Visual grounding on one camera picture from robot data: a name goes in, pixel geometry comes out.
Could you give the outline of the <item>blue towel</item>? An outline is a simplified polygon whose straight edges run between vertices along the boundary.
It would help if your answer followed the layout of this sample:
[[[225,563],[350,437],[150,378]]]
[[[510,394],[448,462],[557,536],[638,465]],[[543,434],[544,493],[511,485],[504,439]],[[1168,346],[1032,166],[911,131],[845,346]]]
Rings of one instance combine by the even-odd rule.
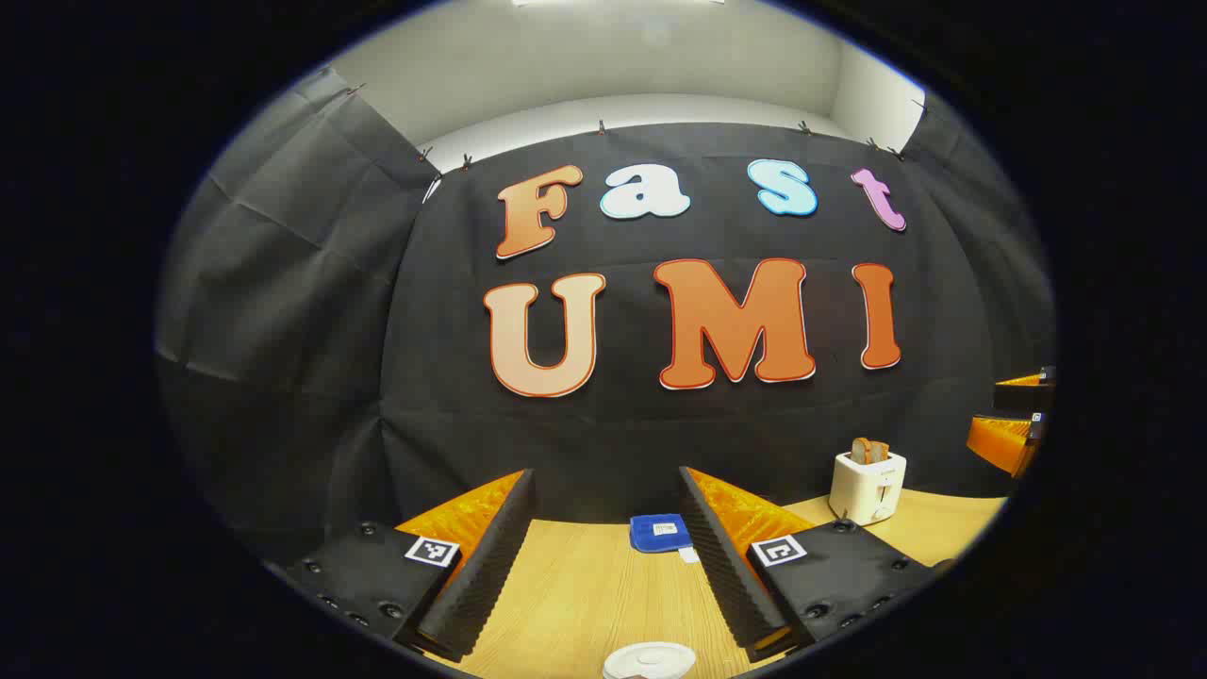
[[[634,516],[629,521],[629,542],[641,554],[676,552],[683,562],[698,563],[686,521],[680,513],[655,513]]]

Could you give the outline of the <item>white teacup lid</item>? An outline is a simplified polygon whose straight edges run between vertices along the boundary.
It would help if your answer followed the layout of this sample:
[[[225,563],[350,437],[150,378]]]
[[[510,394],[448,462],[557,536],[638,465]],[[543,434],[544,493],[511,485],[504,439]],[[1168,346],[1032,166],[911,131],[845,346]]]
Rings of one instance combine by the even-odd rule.
[[[693,649],[677,644],[637,643],[622,646],[604,661],[604,679],[683,679],[696,665]]]

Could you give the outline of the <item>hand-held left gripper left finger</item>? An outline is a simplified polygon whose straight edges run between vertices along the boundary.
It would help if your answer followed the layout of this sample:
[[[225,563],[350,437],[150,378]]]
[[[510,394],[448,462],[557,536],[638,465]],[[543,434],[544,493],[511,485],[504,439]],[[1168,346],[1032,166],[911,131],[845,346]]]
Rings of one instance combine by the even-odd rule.
[[[473,652],[535,515],[521,469],[397,525],[362,521],[284,568],[371,636],[451,662]]]

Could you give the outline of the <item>white toaster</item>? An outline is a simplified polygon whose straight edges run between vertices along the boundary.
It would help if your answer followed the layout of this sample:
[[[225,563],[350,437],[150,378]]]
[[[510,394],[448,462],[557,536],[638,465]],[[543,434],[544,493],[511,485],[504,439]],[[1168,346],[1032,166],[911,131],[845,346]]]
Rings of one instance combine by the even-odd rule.
[[[859,464],[850,453],[836,455],[828,494],[828,507],[836,519],[862,527],[893,517],[900,507],[902,481],[908,469],[905,456],[888,453],[887,460]]]

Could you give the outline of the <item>black backdrop cloth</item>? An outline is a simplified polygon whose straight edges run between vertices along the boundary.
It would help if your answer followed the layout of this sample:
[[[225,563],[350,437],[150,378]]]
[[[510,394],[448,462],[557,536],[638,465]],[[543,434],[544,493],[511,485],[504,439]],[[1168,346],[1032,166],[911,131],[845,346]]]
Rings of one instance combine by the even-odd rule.
[[[706,339],[667,390],[667,289],[702,259],[741,300],[797,259],[818,368],[787,384]],[[1004,497],[966,446],[993,384],[1056,359],[1048,262],[982,146],[927,113],[902,158],[780,127],[677,122],[531,144],[437,176],[330,69],[200,181],[170,246],[156,352],[199,486],[288,563],[511,472],[540,517],[675,507],[690,467],[776,505],[826,494],[850,439],[906,488]]]

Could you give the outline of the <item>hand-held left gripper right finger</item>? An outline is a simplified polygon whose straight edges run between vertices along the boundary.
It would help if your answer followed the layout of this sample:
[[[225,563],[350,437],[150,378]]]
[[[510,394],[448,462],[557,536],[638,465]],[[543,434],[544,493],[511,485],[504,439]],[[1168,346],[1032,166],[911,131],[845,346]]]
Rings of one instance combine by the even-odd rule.
[[[752,662],[858,630],[938,576],[849,519],[814,523],[712,474],[678,476],[690,545]]]

